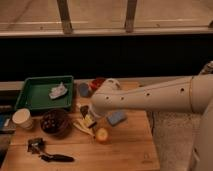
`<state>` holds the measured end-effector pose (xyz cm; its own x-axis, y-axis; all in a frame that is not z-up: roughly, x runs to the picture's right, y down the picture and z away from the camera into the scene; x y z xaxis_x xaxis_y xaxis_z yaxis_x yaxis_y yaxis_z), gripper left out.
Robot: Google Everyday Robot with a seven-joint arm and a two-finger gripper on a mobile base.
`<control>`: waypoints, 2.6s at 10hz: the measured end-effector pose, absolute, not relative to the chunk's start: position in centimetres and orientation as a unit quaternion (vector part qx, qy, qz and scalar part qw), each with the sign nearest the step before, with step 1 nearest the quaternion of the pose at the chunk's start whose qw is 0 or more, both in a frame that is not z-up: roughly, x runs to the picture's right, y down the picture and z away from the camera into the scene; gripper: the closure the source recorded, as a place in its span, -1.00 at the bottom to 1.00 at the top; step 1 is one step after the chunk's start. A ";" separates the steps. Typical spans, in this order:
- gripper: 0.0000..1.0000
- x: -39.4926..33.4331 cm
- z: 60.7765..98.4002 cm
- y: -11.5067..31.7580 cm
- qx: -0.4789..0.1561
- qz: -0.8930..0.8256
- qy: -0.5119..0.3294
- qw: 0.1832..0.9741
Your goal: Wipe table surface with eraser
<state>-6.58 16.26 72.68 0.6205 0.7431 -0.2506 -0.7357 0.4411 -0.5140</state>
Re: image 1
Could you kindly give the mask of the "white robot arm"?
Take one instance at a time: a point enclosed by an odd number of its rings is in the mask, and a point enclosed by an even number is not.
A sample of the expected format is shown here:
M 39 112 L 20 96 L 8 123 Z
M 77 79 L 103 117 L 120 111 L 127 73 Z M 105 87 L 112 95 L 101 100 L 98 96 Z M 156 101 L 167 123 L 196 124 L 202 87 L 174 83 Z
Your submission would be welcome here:
M 130 90 L 123 90 L 117 79 L 106 79 L 91 97 L 89 114 L 98 120 L 119 109 L 201 114 L 187 171 L 213 171 L 213 74 Z

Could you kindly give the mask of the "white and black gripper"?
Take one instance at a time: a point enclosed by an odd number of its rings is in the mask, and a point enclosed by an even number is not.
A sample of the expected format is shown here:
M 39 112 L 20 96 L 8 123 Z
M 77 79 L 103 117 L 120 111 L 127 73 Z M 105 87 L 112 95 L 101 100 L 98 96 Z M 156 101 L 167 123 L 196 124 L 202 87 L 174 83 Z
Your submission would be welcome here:
M 88 105 L 81 106 L 80 107 L 80 113 L 82 114 L 82 116 L 84 118 L 85 125 L 88 128 L 92 128 L 97 124 L 95 119 L 89 114 L 89 106 Z

